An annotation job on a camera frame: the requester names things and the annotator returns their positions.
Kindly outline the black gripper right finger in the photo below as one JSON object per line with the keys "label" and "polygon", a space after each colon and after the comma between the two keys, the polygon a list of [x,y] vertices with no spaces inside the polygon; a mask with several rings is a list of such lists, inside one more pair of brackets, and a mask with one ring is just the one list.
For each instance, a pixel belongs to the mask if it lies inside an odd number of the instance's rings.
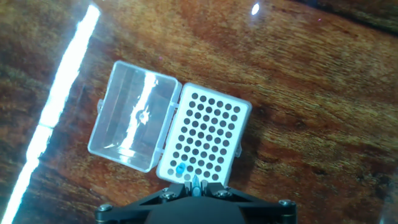
{"label": "black gripper right finger", "polygon": [[201,182],[201,195],[226,205],[221,207],[223,215],[238,215],[245,223],[297,224],[297,204],[289,199],[268,202],[219,182]]}

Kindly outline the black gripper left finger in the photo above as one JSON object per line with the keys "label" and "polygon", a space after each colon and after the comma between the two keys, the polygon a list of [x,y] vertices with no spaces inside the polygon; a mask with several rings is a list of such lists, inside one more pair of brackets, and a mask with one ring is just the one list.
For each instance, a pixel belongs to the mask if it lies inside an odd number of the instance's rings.
{"label": "black gripper left finger", "polygon": [[191,182],[170,184],[168,187],[123,207],[109,203],[95,210],[95,223],[144,223],[150,212],[169,202],[191,196]]}

